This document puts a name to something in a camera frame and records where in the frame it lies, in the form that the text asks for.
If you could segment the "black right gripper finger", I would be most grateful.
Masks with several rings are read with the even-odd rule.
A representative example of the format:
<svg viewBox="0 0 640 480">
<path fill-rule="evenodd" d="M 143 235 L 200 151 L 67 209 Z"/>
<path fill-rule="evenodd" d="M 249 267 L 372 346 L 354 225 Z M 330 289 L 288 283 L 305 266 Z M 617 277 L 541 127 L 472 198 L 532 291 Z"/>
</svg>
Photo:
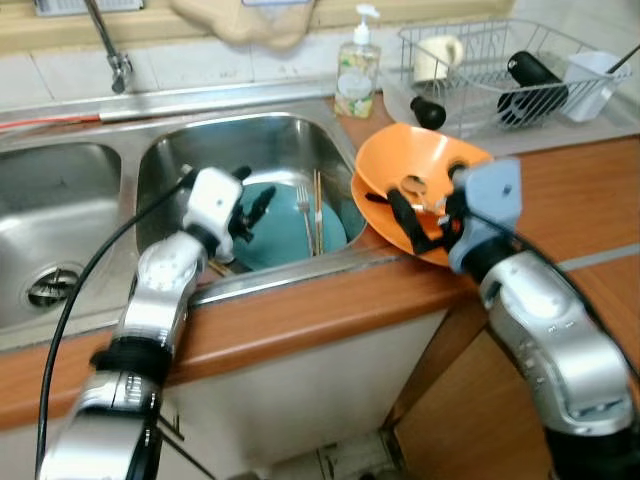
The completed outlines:
<svg viewBox="0 0 640 480">
<path fill-rule="evenodd" d="M 417 209 L 408 200 L 406 193 L 396 187 L 388 189 L 387 200 L 398 228 L 410 242 L 411 253 L 421 255 L 443 246 L 443 237 L 439 233 L 433 236 L 428 232 L 430 228 L 438 227 L 438 216 L 433 212 Z"/>
</svg>

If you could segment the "orange plate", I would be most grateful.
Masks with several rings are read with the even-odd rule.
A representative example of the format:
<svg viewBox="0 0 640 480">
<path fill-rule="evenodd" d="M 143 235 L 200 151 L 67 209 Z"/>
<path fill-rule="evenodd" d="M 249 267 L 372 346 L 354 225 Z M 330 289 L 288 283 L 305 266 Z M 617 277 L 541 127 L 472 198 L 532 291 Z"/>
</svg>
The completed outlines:
<svg viewBox="0 0 640 480">
<path fill-rule="evenodd" d="M 413 207 L 410 220 L 416 220 L 417 227 L 421 228 L 422 236 L 417 236 L 419 242 L 415 243 L 413 237 L 404 232 L 387 197 L 376 195 L 374 189 L 360 175 L 351 180 L 351 192 L 357 210 L 364 216 L 367 225 L 384 241 L 417 259 L 448 268 L 451 264 L 448 248 L 456 244 L 460 238 L 462 221 L 448 216 L 442 218 L 425 209 L 426 197 L 433 186 L 440 186 L 440 183 L 429 182 L 425 174 L 404 174 L 396 183 L 399 192 L 408 197 Z"/>
</svg>

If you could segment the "metal fork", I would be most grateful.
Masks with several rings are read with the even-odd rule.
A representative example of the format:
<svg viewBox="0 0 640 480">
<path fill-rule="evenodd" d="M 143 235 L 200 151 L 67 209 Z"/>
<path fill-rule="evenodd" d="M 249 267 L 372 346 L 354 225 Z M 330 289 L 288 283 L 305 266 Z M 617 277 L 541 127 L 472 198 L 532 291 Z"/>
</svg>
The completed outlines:
<svg viewBox="0 0 640 480">
<path fill-rule="evenodd" d="M 308 256 L 315 255 L 315 243 L 314 243 L 314 225 L 310 218 L 310 195 L 308 195 L 307 188 L 303 186 L 301 180 L 294 187 L 296 191 L 296 207 L 300 211 L 300 216 L 303 223 L 303 233 L 305 233 L 306 250 Z"/>
</svg>

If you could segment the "wooden chopstick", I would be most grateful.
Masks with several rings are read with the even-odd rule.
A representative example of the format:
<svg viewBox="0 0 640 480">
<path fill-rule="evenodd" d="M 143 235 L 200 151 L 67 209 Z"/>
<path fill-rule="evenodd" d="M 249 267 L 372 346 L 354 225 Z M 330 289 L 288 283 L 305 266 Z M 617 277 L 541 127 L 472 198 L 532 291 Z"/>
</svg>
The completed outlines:
<svg viewBox="0 0 640 480">
<path fill-rule="evenodd" d="M 215 259 L 206 261 L 207 269 L 215 273 L 219 278 L 228 278 L 228 276 L 234 276 L 239 274 L 239 271 L 234 268 L 233 264 L 227 264 L 227 262 L 219 262 Z"/>
<path fill-rule="evenodd" d="M 312 198 L 314 198 L 315 256 L 325 253 L 325 228 L 323 206 L 323 183 L 319 170 L 312 170 Z"/>
</svg>

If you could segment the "orange bowl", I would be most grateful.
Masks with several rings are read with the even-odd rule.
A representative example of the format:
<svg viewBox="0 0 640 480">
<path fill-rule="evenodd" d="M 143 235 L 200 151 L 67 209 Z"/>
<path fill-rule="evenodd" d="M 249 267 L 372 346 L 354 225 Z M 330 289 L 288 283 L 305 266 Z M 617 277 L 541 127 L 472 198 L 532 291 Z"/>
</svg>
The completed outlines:
<svg viewBox="0 0 640 480">
<path fill-rule="evenodd" d="M 357 152 L 356 175 L 364 178 L 376 195 L 387 197 L 404 174 L 425 174 L 430 188 L 425 209 L 442 215 L 444 198 L 454 189 L 451 169 L 490 163 L 483 148 L 416 125 L 394 123 L 372 134 Z"/>
</svg>

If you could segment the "small black round bottle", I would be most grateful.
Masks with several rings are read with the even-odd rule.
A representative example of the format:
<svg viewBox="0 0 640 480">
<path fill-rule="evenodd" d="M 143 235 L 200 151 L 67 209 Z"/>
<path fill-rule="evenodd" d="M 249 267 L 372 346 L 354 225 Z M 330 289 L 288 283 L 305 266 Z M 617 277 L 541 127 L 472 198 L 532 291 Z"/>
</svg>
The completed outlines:
<svg viewBox="0 0 640 480">
<path fill-rule="evenodd" d="M 410 101 L 410 110 L 415 123 L 429 131 L 439 131 L 448 120 L 448 111 L 444 106 L 421 96 L 413 97 Z"/>
</svg>

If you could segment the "clear soap pump bottle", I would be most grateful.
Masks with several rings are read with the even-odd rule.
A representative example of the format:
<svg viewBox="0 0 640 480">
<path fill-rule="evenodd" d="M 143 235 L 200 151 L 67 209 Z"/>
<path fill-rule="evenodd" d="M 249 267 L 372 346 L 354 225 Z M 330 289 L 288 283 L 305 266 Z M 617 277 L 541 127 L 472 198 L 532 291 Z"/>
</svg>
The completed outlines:
<svg viewBox="0 0 640 480">
<path fill-rule="evenodd" d="M 351 41 L 339 47 L 335 77 L 334 111 L 342 116 L 369 118 L 372 111 L 381 49 L 372 42 L 371 18 L 381 14 L 372 4 L 356 6 L 360 23 L 353 29 Z"/>
</svg>

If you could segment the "black cylindrical bottle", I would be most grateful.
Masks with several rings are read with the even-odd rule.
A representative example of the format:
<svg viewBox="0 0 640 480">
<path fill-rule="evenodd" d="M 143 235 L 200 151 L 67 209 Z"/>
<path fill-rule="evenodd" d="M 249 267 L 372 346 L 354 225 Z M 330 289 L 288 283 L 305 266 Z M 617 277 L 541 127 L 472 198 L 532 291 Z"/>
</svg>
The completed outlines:
<svg viewBox="0 0 640 480">
<path fill-rule="evenodd" d="M 499 96 L 498 120 L 503 127 L 539 123 L 567 104 L 568 88 L 531 52 L 515 52 L 507 61 L 507 70 L 518 90 Z"/>
</svg>

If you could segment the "cream mug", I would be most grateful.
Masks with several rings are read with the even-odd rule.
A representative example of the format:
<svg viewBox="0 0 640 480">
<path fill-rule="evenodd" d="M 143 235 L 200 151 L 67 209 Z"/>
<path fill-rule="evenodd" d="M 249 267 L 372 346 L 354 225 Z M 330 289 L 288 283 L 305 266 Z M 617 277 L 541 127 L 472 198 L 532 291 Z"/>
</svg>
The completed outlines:
<svg viewBox="0 0 640 480">
<path fill-rule="evenodd" d="M 465 59 L 465 42 L 453 35 L 422 38 L 413 45 L 413 83 L 443 81 Z"/>
</svg>

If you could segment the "grey drain tray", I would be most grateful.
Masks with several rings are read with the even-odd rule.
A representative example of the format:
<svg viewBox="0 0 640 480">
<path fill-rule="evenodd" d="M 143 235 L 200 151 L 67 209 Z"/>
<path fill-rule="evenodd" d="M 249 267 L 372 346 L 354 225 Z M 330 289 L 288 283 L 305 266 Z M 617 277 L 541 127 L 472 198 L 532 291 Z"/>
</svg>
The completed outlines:
<svg viewBox="0 0 640 480">
<path fill-rule="evenodd" d="M 384 95 L 383 99 L 375 101 L 375 111 L 370 116 L 371 122 L 383 119 L 384 116 L 390 119 L 390 123 L 412 120 L 410 93 L 417 92 L 404 90 L 394 84 L 387 84 L 383 88 L 385 91 L 380 93 L 389 93 L 390 100 L 385 100 Z M 494 156 L 529 154 L 529 152 L 547 150 L 547 148 L 585 145 L 585 143 L 616 140 L 631 134 L 639 134 L 637 110 L 639 105 L 635 101 L 623 93 L 616 93 L 605 105 L 602 113 L 590 122 L 571 122 L 557 113 L 534 127 L 503 131 L 495 125 L 481 125 L 477 131 L 457 138 L 483 148 Z"/>
</svg>

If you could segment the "beige cloth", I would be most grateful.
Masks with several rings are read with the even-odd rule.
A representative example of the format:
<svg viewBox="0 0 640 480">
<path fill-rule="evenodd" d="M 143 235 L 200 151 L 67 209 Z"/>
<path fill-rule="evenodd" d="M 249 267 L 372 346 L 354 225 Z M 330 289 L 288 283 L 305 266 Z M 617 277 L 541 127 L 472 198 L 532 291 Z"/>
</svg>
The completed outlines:
<svg viewBox="0 0 640 480">
<path fill-rule="evenodd" d="M 232 46 L 285 51 L 308 32 L 316 0 L 170 0 L 192 26 Z"/>
</svg>

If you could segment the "white cabinet door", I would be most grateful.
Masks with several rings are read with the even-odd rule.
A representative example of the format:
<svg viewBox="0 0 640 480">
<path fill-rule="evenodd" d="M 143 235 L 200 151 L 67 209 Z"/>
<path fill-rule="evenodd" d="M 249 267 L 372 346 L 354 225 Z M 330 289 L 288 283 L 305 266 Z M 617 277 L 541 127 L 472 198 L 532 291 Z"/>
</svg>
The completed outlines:
<svg viewBox="0 0 640 480">
<path fill-rule="evenodd" d="M 183 448 L 166 447 L 160 480 L 265 476 L 298 454 L 383 425 L 444 312 L 357 334 L 165 390 L 163 415 Z"/>
</svg>

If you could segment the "white plastic cutlery holder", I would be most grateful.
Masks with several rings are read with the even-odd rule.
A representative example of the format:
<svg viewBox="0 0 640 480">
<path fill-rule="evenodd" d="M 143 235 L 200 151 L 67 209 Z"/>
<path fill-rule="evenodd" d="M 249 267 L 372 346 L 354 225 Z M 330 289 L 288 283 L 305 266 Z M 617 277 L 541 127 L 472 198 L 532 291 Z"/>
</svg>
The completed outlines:
<svg viewBox="0 0 640 480">
<path fill-rule="evenodd" d="M 576 52 L 568 55 L 564 86 L 570 90 L 570 100 L 561 109 L 564 118 L 585 123 L 599 116 L 611 100 L 616 76 L 609 69 L 620 56 L 605 51 Z"/>
</svg>

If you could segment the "metal sink drain strainer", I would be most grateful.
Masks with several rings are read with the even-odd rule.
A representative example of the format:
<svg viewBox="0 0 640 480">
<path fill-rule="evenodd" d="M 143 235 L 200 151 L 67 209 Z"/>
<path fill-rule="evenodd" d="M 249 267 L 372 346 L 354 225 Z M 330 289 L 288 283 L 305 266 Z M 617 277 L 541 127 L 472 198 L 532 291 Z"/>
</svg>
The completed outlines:
<svg viewBox="0 0 640 480">
<path fill-rule="evenodd" d="M 81 270 L 74 265 L 55 265 L 38 273 L 24 289 L 23 296 L 32 308 L 61 305 L 81 283 Z"/>
</svg>

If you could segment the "chrome faucet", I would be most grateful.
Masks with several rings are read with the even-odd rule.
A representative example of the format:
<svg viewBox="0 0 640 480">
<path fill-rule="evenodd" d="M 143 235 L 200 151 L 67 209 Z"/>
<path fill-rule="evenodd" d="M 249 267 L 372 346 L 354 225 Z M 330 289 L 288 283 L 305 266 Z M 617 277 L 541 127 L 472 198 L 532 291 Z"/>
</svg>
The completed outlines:
<svg viewBox="0 0 640 480">
<path fill-rule="evenodd" d="M 93 27 L 97 31 L 97 35 L 101 38 L 102 45 L 104 45 L 104 51 L 108 64 L 111 68 L 111 91 L 114 93 L 124 93 L 129 88 L 129 82 L 133 73 L 133 67 L 131 59 L 123 51 L 120 51 L 113 42 L 108 27 L 102 13 L 99 4 L 96 0 L 81 0 L 84 4 L 84 8 L 87 10 L 88 17 L 93 22 Z"/>
</svg>

